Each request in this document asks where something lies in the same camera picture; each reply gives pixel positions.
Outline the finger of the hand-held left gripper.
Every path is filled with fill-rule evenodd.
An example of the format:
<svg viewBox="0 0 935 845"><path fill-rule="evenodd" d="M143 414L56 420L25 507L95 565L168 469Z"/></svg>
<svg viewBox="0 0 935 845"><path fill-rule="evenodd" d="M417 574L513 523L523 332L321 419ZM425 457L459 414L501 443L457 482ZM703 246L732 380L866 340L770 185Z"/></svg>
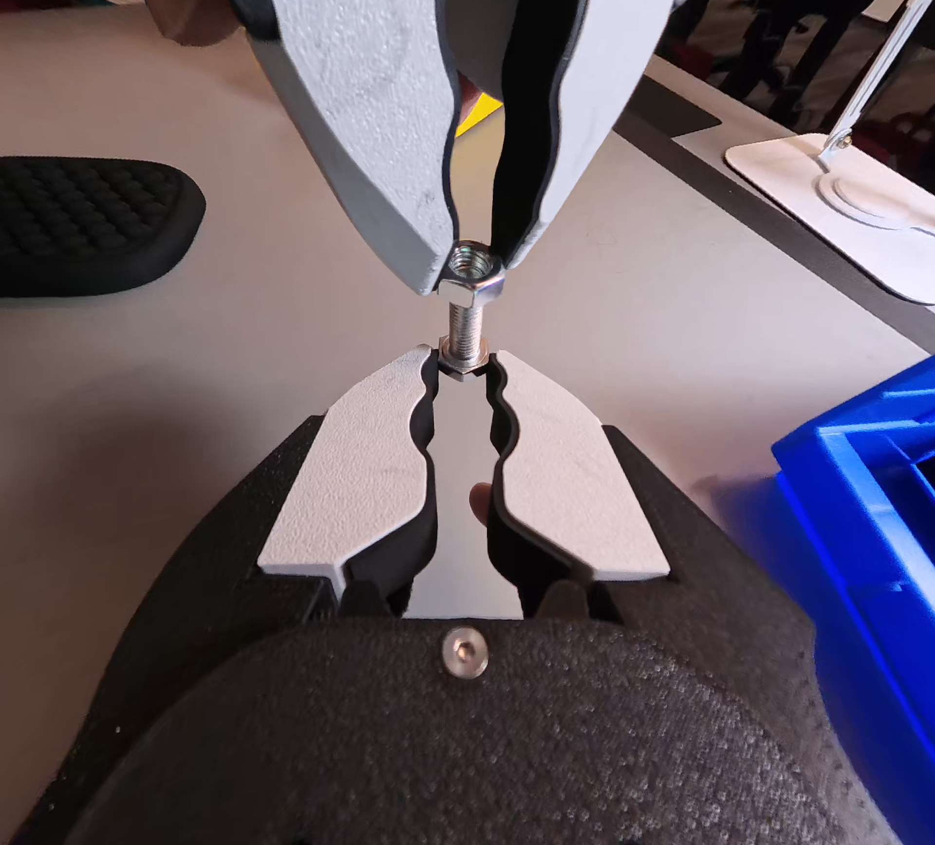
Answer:
<svg viewBox="0 0 935 845"><path fill-rule="evenodd" d="M444 0L272 0L251 42L356 230L417 294L458 234L450 157L461 95Z"/></svg>
<svg viewBox="0 0 935 845"><path fill-rule="evenodd" d="M673 0L518 0L502 65L505 134L491 248L517 267L612 130Z"/></svg>

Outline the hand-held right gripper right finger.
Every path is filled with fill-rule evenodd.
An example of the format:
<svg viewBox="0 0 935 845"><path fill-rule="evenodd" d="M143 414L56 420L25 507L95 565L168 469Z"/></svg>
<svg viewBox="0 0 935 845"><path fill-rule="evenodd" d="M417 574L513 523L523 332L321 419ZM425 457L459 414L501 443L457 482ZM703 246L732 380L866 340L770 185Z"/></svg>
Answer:
<svg viewBox="0 0 935 845"><path fill-rule="evenodd" d="M665 578L671 566L604 426L564 387L512 353L492 356L486 395L497 451L488 556L521 597L558 581Z"/></svg>

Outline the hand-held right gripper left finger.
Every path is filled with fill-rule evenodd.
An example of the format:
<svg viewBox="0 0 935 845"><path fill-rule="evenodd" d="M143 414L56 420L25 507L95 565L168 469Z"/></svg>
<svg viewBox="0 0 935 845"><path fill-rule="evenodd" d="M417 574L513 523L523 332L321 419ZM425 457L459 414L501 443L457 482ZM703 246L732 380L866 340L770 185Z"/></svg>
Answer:
<svg viewBox="0 0 935 845"><path fill-rule="evenodd" d="M435 551L427 445L438 355L416 346L347 391L324 415L257 559L267 574L355 581L381 596L411 582Z"/></svg>

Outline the steel hex bolt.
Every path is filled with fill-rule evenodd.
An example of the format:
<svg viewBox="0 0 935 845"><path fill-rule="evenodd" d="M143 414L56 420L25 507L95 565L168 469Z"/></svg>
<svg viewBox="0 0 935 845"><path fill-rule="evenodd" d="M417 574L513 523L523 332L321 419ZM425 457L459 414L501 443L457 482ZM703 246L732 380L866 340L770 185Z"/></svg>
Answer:
<svg viewBox="0 0 935 845"><path fill-rule="evenodd" d="M438 340L438 369L462 384L479 378L489 362L483 317L482 307L449 304L448 332Z"/></svg>

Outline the steel hex nut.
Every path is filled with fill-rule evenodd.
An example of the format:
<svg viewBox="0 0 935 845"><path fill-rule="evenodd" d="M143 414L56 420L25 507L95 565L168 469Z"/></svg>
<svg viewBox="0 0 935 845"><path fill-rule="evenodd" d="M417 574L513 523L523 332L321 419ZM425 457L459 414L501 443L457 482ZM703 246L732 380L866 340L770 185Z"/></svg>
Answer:
<svg viewBox="0 0 935 845"><path fill-rule="evenodd" d="M438 282L438 295L464 309L476 309L498 299L504 288L505 267L485 244L460 240L452 248Z"/></svg>

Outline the blue plastic bin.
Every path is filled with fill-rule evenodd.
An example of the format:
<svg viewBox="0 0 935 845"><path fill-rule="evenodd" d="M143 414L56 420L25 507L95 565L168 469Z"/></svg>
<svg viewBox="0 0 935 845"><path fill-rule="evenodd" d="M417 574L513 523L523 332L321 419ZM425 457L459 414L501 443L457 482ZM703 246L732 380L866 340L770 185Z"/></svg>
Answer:
<svg viewBox="0 0 935 845"><path fill-rule="evenodd" d="M772 447L775 569L816 625L828 713L903 843L934 842L934 359Z"/></svg>

